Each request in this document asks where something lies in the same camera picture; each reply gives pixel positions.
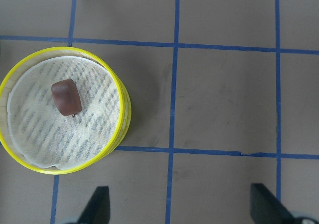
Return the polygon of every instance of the gray surface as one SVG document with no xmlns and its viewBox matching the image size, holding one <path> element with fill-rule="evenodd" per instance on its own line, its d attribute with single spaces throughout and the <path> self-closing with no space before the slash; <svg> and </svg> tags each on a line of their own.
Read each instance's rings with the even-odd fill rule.
<svg viewBox="0 0 319 224">
<path fill-rule="evenodd" d="M 132 121 L 121 145 L 168 147 L 173 49 L 80 43 L 73 46 L 101 57 L 128 89 Z"/>
<path fill-rule="evenodd" d="M 275 0 L 180 0 L 179 41 L 275 46 Z"/>
<path fill-rule="evenodd" d="M 175 0 L 77 0 L 74 37 L 172 42 Z"/>
<path fill-rule="evenodd" d="M 57 222 L 79 216 L 95 188 L 108 185 L 110 224 L 164 223 L 167 160 L 166 153 L 114 151 L 81 172 L 60 176 Z"/>
<path fill-rule="evenodd" d="M 264 183 L 275 193 L 275 159 L 176 154 L 172 224 L 252 224 L 249 188 Z"/>
<path fill-rule="evenodd" d="M 275 54 L 180 49 L 175 147 L 276 152 Z"/>
<path fill-rule="evenodd" d="M 281 47 L 319 49 L 319 0 L 280 0 Z"/>
<path fill-rule="evenodd" d="M 49 223 L 53 176 L 28 170 L 0 146 L 0 223 Z"/>
<path fill-rule="evenodd" d="M 318 0 L 280 0 L 281 46 L 319 50 Z M 0 0 L 0 36 L 69 33 L 71 0 Z M 74 37 L 173 42 L 175 0 L 77 0 Z M 275 0 L 180 0 L 179 41 L 275 47 Z M 0 40 L 0 78 L 28 54 L 65 43 Z M 173 48 L 73 43 L 104 59 L 132 98 L 121 145 L 168 147 Z M 319 154 L 318 57 L 281 55 L 282 152 Z M 175 148 L 276 152 L 275 53 L 178 50 Z M 0 149 L 1 224 L 50 223 L 53 177 Z M 111 223 L 163 224 L 167 153 L 115 151 L 60 176 L 57 224 L 109 185 Z M 319 160 L 282 160 L 282 200 L 318 213 Z M 276 159 L 175 154 L 171 223 L 252 223 L 248 190 L 275 193 Z"/>
<path fill-rule="evenodd" d="M 318 160 L 282 160 L 282 202 L 293 212 L 319 220 Z"/>
<path fill-rule="evenodd" d="M 319 154 L 319 56 L 282 55 L 282 151 Z"/>
<path fill-rule="evenodd" d="M 71 0 L 0 0 L 0 35 L 67 37 Z"/>
</svg>

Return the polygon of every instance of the yellow basket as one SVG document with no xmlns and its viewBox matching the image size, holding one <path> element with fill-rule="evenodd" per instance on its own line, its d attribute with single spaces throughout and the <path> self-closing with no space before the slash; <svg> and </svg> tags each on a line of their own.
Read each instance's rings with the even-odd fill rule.
<svg viewBox="0 0 319 224">
<path fill-rule="evenodd" d="M 74 168 L 60 170 L 55 167 L 50 168 L 39 168 L 31 163 L 29 163 L 26 158 L 17 151 L 13 145 L 12 139 L 9 134 L 9 127 L 7 122 L 7 101 L 9 93 L 12 91 L 13 87 L 16 85 L 19 78 L 31 67 L 37 65 L 38 63 L 45 61 L 54 57 L 61 56 L 78 56 L 94 61 L 95 63 L 103 66 L 112 76 L 117 90 L 119 92 L 120 101 L 120 116 L 119 121 L 116 126 L 116 130 L 111 138 L 111 140 L 105 145 L 105 147 L 91 160 L 76 166 Z M 76 172 L 83 168 L 90 166 L 91 164 L 97 162 L 110 152 L 112 152 L 123 140 L 126 132 L 128 131 L 130 121 L 131 121 L 131 101 L 129 94 L 117 77 L 117 75 L 112 71 L 112 69 L 99 57 L 96 55 L 74 47 L 52 47 L 37 51 L 18 62 L 6 75 L 0 86 L 0 141 L 6 151 L 14 158 L 18 163 L 26 168 L 33 171 L 45 173 L 45 174 L 66 174 Z"/>
</svg>

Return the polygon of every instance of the round basket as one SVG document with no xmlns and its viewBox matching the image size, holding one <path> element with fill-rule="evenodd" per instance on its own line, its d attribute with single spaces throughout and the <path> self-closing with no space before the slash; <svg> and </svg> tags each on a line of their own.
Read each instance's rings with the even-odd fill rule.
<svg viewBox="0 0 319 224">
<path fill-rule="evenodd" d="M 73 79 L 82 111 L 62 116 L 49 87 Z M 96 55 L 52 47 L 18 62 L 0 86 L 0 141 L 21 165 L 45 174 L 78 171 L 112 152 L 131 121 L 128 92 Z"/>
</svg>

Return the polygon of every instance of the brown object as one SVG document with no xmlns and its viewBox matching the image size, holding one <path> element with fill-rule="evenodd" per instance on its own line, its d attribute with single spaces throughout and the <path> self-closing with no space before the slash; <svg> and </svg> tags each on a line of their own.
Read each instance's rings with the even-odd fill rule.
<svg viewBox="0 0 319 224">
<path fill-rule="evenodd" d="M 55 105 L 62 115 L 74 117 L 82 111 L 79 92 L 73 80 L 68 79 L 54 83 L 51 91 Z"/>
</svg>

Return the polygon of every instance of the yellow rim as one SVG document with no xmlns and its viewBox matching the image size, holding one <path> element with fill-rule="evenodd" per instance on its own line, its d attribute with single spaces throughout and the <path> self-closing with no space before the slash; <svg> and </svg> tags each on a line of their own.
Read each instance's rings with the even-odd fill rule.
<svg viewBox="0 0 319 224">
<path fill-rule="evenodd" d="M 27 57 L 23 58 L 21 61 L 19 61 L 6 75 L 6 77 L 4 78 L 4 80 L 2 81 L 1 85 L 0 85 L 0 97 L 2 95 L 3 89 L 5 87 L 5 85 L 7 84 L 8 80 L 10 79 L 10 77 L 17 71 L 17 69 L 22 66 L 26 61 L 40 55 L 46 52 L 51 52 L 51 51 L 56 51 L 56 50 L 71 50 L 71 51 L 76 51 L 76 52 L 81 52 L 86 54 L 87 56 L 89 56 L 90 58 L 94 59 L 96 62 L 98 62 L 99 64 L 101 64 L 112 76 L 116 87 L 118 89 L 119 92 L 119 99 L 120 99 L 120 116 L 119 116 L 119 121 L 118 124 L 116 126 L 116 130 L 111 138 L 111 140 L 105 145 L 105 147 L 91 160 L 87 161 L 86 163 L 83 163 L 77 167 L 74 168 L 70 168 L 70 169 L 66 169 L 66 170 L 50 170 L 50 169 L 42 169 L 36 166 L 33 166 L 25 161 L 23 161 L 22 159 L 20 159 L 11 149 L 10 147 L 7 145 L 4 136 L 2 134 L 2 130 L 0 127 L 0 141 L 3 145 L 3 147 L 5 148 L 5 150 L 10 154 L 10 156 L 15 159 L 18 163 L 20 163 L 21 165 L 23 165 L 26 168 L 29 168 L 33 171 L 36 172 L 40 172 L 40 173 L 45 173 L 45 174 L 66 174 L 66 173 L 72 173 L 72 172 L 76 172 L 78 170 L 81 170 L 83 168 L 86 168 L 88 166 L 90 166 L 91 164 L 95 163 L 96 161 L 100 160 L 101 158 L 103 158 L 105 156 L 105 154 L 110 153 L 110 151 L 108 149 L 112 148 L 116 138 L 118 138 L 118 135 L 121 132 L 121 128 L 123 126 L 123 122 L 124 120 L 124 116 L 125 116 L 125 104 L 124 102 L 130 102 L 129 100 L 127 100 L 127 95 L 125 94 L 126 88 L 124 87 L 123 83 L 120 81 L 120 79 L 117 77 L 117 75 L 114 73 L 114 71 L 108 66 L 108 64 L 106 62 L 104 62 L 101 58 L 99 58 L 98 56 L 94 55 L 91 52 L 88 52 L 86 50 L 82 50 L 79 48 L 75 48 L 75 47 L 51 47 L 51 48 L 47 48 L 47 49 L 43 49 L 40 51 L 37 51 L 35 53 L 32 53 L 30 55 L 28 55 Z"/>
</svg>

